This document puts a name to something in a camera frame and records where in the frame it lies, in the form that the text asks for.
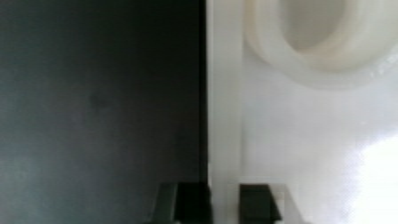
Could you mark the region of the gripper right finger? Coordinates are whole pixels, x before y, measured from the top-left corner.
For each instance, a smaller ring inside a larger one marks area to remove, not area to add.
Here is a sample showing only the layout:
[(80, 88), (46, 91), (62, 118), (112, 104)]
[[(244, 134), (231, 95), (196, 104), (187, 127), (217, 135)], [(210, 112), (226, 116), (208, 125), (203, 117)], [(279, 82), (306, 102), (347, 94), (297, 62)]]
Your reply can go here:
[(309, 224), (283, 187), (240, 185), (240, 224)]

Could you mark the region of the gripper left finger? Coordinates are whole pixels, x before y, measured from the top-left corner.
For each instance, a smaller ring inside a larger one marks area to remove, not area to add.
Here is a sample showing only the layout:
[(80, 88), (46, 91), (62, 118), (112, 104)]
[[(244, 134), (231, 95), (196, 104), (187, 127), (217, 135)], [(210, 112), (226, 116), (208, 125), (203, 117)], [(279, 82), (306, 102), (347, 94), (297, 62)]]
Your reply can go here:
[(213, 224), (205, 182), (160, 184), (151, 215), (142, 224)]

